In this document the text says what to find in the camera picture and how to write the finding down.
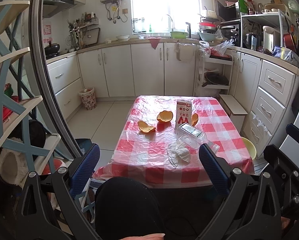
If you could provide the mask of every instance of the plastic table cover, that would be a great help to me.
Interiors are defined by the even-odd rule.
[[[168,159],[167,147],[177,140],[177,100],[192,102],[193,114],[197,113],[199,116],[195,127],[204,131],[208,140],[220,146],[216,154],[218,157],[224,158],[233,168],[238,167],[245,173],[254,174],[253,161],[243,140],[215,98],[140,96],[134,102],[111,161],[99,168],[92,177],[100,180],[128,177],[154,188],[211,185],[198,158],[198,150],[189,148],[190,163],[180,162],[177,168]],[[157,121],[157,115],[163,110],[173,112],[171,122]],[[138,128],[139,120],[156,127],[156,132],[141,132]]]

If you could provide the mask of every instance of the checkered tablecloth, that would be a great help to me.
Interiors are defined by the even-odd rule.
[[[197,151],[191,149],[191,161],[174,168],[167,156],[167,147],[176,142],[176,101],[193,103],[193,114],[199,121],[196,127],[204,131],[208,140],[220,146],[218,157],[224,158],[232,167],[245,173],[254,173],[253,161],[235,126],[222,106],[214,98],[140,96],[136,99],[121,133],[112,160],[98,169],[95,179],[128,177],[155,188],[180,188],[210,185]],[[172,111],[174,118],[169,123],[159,123],[157,115]],[[156,127],[156,132],[142,133],[138,121],[143,120]]]

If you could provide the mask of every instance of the red pan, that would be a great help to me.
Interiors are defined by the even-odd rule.
[[[285,17],[285,21],[286,21],[286,24],[287,24],[287,33],[284,34],[284,36],[283,36],[284,42],[285,42],[285,47],[296,53],[295,41],[294,41],[294,38],[291,35],[290,31],[289,31],[289,24],[288,24],[288,21],[287,21],[286,17]]]

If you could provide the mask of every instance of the blue gripper pad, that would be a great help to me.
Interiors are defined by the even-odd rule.
[[[216,161],[211,149],[207,145],[202,144],[199,148],[198,154],[199,160],[206,170],[207,175],[209,176],[217,193],[222,196],[228,196],[230,192],[228,177]]]
[[[80,163],[70,181],[70,195],[75,198],[76,195],[82,193],[88,179],[94,172],[95,166],[100,158],[99,146],[95,144],[91,150],[84,155],[83,161]]]

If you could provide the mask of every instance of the green basin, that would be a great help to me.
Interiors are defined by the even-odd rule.
[[[172,39],[186,39],[188,33],[184,32],[171,32]]]

